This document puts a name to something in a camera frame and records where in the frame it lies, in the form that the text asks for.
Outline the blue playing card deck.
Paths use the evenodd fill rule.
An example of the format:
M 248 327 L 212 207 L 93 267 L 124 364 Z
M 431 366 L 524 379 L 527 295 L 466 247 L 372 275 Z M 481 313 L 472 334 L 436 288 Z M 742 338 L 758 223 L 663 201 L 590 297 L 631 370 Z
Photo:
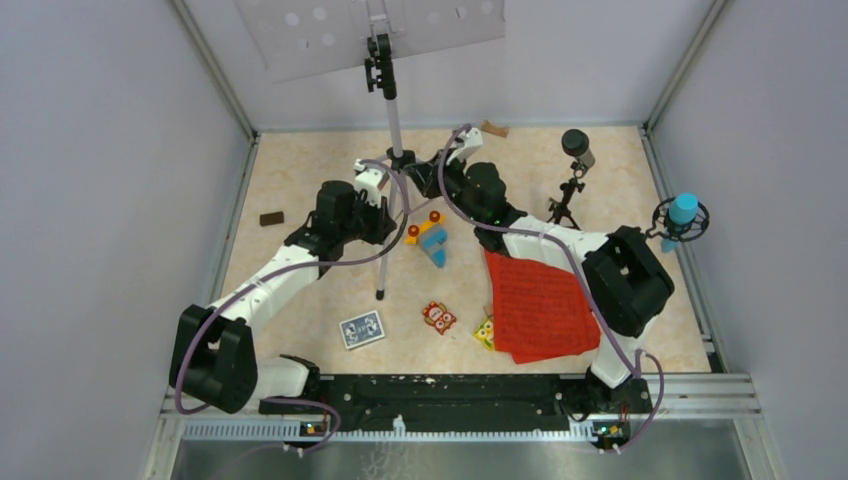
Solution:
M 346 350 L 354 350 L 385 338 L 385 329 L 376 310 L 340 322 L 339 329 Z

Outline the toy brick car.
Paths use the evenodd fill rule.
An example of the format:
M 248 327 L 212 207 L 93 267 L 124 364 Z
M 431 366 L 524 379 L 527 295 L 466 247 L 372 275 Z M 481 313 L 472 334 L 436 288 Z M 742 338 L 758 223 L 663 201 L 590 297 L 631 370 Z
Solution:
M 430 211 L 426 221 L 412 224 L 406 230 L 405 243 L 417 246 L 437 268 L 443 268 L 446 264 L 447 240 L 443 215 L 438 210 Z

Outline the wooden wedge block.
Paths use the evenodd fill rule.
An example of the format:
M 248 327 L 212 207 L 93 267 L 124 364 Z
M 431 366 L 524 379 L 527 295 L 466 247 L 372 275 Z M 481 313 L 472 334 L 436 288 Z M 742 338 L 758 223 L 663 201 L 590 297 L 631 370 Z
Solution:
M 480 125 L 482 132 L 501 138 L 507 138 L 510 132 L 509 126 L 498 126 L 488 120 L 483 120 Z

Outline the dark brown block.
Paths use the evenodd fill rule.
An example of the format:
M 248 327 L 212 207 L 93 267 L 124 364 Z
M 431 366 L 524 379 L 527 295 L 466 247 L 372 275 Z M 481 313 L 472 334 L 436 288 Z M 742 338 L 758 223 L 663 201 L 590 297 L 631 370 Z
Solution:
M 283 211 L 275 211 L 263 213 L 259 216 L 259 225 L 261 227 L 269 227 L 280 225 L 285 222 L 285 213 Z

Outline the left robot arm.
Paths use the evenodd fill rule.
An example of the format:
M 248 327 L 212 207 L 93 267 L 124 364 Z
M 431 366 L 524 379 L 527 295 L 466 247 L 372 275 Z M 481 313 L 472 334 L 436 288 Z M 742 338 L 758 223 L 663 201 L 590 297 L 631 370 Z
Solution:
M 228 296 L 180 314 L 169 373 L 179 413 L 198 411 L 184 404 L 187 396 L 226 413 L 246 405 L 259 380 L 255 335 L 299 291 L 345 265 L 347 244 L 382 245 L 396 229 L 382 192 L 388 181 L 362 173 L 324 182 L 307 220 L 260 270 Z

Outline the red owl toy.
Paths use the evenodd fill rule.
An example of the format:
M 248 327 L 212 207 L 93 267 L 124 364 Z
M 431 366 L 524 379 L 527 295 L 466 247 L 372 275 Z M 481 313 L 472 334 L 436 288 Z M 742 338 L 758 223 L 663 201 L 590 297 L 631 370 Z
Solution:
M 431 301 L 423 310 L 424 322 L 438 334 L 444 335 L 456 322 L 456 316 L 444 303 Z

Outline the red sheet music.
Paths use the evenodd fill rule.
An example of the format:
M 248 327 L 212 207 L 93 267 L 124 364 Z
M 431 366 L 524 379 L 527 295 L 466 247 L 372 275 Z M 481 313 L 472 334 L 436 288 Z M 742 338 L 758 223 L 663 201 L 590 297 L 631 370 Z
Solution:
M 494 349 L 517 364 L 596 349 L 600 328 L 576 276 L 533 260 L 487 252 Z

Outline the yellow owl toy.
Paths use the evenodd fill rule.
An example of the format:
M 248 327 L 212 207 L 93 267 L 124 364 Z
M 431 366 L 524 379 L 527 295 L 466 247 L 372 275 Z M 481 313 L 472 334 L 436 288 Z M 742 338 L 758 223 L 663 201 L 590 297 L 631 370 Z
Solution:
M 472 336 L 488 351 L 495 350 L 494 324 L 491 317 L 484 318 L 474 329 Z

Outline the white music stand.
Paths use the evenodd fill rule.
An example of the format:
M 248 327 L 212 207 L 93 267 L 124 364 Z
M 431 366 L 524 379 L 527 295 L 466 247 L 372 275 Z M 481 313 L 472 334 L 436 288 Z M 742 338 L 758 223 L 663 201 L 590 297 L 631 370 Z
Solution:
M 239 12 L 268 72 L 277 81 L 361 67 L 368 91 L 382 94 L 391 144 L 376 158 L 389 181 L 382 192 L 396 230 L 379 247 L 386 255 L 403 238 L 410 216 L 407 175 L 416 161 L 404 148 L 394 62 L 401 57 L 499 39 L 501 1 L 241 1 Z

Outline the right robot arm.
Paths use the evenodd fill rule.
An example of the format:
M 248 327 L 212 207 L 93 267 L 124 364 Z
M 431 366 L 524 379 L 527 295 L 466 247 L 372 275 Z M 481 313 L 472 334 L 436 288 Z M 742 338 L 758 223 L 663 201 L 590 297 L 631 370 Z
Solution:
M 506 185 L 490 162 L 465 165 L 433 158 L 403 167 L 423 197 L 444 198 L 474 227 L 491 254 L 529 260 L 576 277 L 602 330 L 601 342 L 576 393 L 572 412 L 612 412 L 640 373 L 644 336 L 675 285 L 637 227 L 594 233 L 545 222 L 506 199 Z

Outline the blue microphone with tripod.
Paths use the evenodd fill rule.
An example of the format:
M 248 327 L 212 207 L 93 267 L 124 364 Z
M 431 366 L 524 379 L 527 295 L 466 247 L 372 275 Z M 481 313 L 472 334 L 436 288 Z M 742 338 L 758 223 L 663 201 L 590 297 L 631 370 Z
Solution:
M 693 193 L 681 193 L 663 200 L 654 209 L 646 239 L 660 238 L 660 249 L 671 253 L 684 243 L 703 236 L 710 225 L 707 207 Z

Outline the black microphone tripod stand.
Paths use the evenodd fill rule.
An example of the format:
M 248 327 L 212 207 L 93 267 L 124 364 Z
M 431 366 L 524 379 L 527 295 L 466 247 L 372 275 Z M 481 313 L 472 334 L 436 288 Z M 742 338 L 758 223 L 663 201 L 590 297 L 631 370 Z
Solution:
M 565 131 L 561 137 L 561 146 L 563 152 L 572 158 L 570 164 L 572 177 L 559 186 L 562 193 L 561 198 L 549 200 L 550 217 L 548 221 L 559 224 L 563 219 L 566 219 L 570 222 L 572 228 L 580 230 L 580 226 L 570 209 L 570 202 L 575 194 L 584 190 L 586 184 L 582 181 L 582 178 L 595 165 L 596 159 L 590 148 L 588 135 L 580 129 Z

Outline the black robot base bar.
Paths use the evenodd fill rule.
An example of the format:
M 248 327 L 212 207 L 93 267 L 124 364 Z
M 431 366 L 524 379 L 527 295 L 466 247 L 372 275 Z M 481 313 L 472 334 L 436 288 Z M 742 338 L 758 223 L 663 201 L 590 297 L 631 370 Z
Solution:
M 340 374 L 323 375 L 309 363 L 294 405 L 271 391 L 259 397 L 262 415 L 338 412 L 343 432 L 508 433 L 564 431 L 594 415 L 624 420 L 652 408 L 648 385 L 628 379 L 611 389 L 594 376 L 560 374 Z

